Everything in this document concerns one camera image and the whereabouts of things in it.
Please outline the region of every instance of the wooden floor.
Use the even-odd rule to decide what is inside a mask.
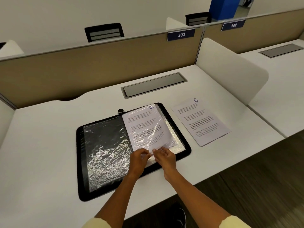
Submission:
[[[195,185],[253,227],[304,227],[304,131]],[[123,228],[158,228],[177,195],[127,219]],[[197,227],[187,212],[187,228]]]

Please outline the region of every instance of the document page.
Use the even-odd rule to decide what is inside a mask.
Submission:
[[[155,104],[127,112],[122,116],[133,151],[145,148],[152,153],[152,149],[159,149],[162,146],[169,148],[176,144]]]
[[[171,109],[200,146],[230,132],[197,98],[189,99]]]

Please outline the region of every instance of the hand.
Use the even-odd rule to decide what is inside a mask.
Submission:
[[[172,177],[178,174],[175,154],[165,147],[161,147],[159,150],[153,149],[153,153],[155,161],[164,169],[165,179],[170,182]]]
[[[134,177],[136,180],[139,179],[143,173],[143,170],[145,169],[148,159],[151,156],[152,155],[149,153],[149,151],[144,148],[138,149],[131,153],[128,175]]]

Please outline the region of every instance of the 302 sign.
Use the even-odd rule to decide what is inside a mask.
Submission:
[[[186,29],[181,31],[175,31],[175,32],[169,32],[167,41],[173,41],[177,39],[183,39],[183,38],[191,38],[194,37],[195,29]]]
[[[246,20],[241,20],[241,21],[237,21],[237,22],[227,22],[227,23],[224,23],[221,31],[242,28],[244,26],[244,24],[245,24],[245,21]]]

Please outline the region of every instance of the open binder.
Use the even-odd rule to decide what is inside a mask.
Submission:
[[[173,151],[176,160],[188,156],[191,148],[165,107],[161,103],[155,103],[155,106],[176,141]],[[133,149],[122,117],[125,113],[120,109],[118,115],[77,129],[78,195],[82,201],[116,189],[128,172]],[[141,177],[160,168],[155,161],[150,162]]]

